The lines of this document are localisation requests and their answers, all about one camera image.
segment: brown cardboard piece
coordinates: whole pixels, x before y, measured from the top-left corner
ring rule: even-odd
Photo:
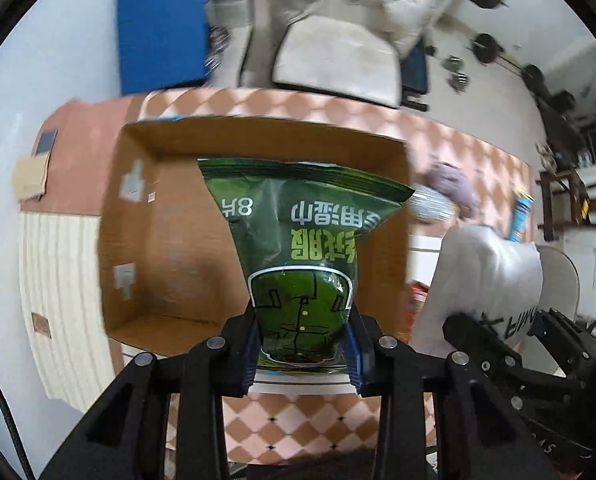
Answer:
[[[228,225],[197,157],[331,162],[409,183],[405,144],[325,124],[204,117],[126,124],[98,239],[108,335],[162,355],[188,351],[241,314],[249,295]],[[359,241],[356,305],[395,333],[405,286],[406,209]]]
[[[19,201],[39,198],[44,195],[49,155],[50,152],[25,156],[15,163],[13,185],[15,197]]]
[[[100,215],[111,157],[120,129],[133,122],[141,96],[97,104],[69,101],[51,114],[39,130],[57,130],[47,168],[42,200],[22,202],[23,211],[52,214]]]

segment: white wall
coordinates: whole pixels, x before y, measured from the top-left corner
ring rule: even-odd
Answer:
[[[44,119],[69,99],[119,95],[115,0],[39,0],[0,47],[0,385],[36,474],[81,416],[49,400],[24,329],[10,179]],[[0,449],[22,473],[0,414]]]
[[[508,7],[480,9],[457,0],[450,14],[496,38],[522,65],[534,64],[550,92],[576,98],[575,115],[596,111],[596,39],[564,0],[504,0]],[[583,97],[585,88],[591,90]]]

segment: red package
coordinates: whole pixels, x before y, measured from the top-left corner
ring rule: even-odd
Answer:
[[[409,299],[405,308],[399,316],[398,332],[396,337],[404,343],[408,343],[414,330],[415,320],[420,314],[422,307],[425,305],[429,287],[424,283],[412,282],[409,283]]]

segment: chair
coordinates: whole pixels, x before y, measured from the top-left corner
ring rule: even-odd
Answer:
[[[426,105],[421,37],[445,0],[270,0],[271,80],[387,107]]]
[[[580,298],[578,271],[569,257],[551,246],[536,246],[542,266],[542,290],[538,309],[559,310],[575,320]],[[526,337],[521,343],[523,366],[546,374],[555,374],[558,364],[536,337]]]
[[[554,183],[560,188],[553,189]],[[544,211],[544,223],[539,224],[538,228],[542,229],[546,242],[556,239],[556,231],[575,228],[596,229],[596,224],[589,217],[591,213],[596,212],[596,198],[591,199],[588,193],[588,189],[596,187],[596,182],[586,186],[576,170],[567,170],[555,174],[542,171],[536,184],[540,186]],[[566,194],[569,199],[569,218],[554,219],[553,198],[562,194]]]
[[[206,25],[226,28],[229,32],[229,42],[226,50],[222,53],[220,64],[209,75],[210,85],[219,88],[237,88],[240,86],[241,73],[245,62],[245,56],[249,48],[253,28],[253,0],[202,0]],[[167,12],[174,12],[180,16],[181,20],[187,20],[188,17],[175,7],[169,7]],[[173,23],[171,29],[185,29],[184,22]],[[174,34],[173,30],[168,30],[168,34]],[[206,40],[207,33],[203,32],[203,41]],[[185,49],[187,46],[176,41],[168,41],[172,48]],[[188,78],[181,72],[174,73],[174,81],[167,85],[161,85],[158,88],[168,88],[184,85]]]

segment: blue snack can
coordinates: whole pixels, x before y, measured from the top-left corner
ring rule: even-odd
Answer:
[[[509,234],[507,236],[507,240],[510,240],[511,242],[523,241],[524,227],[527,225],[529,212],[534,206],[534,198],[529,193],[520,190],[516,194],[516,207],[511,216]]]

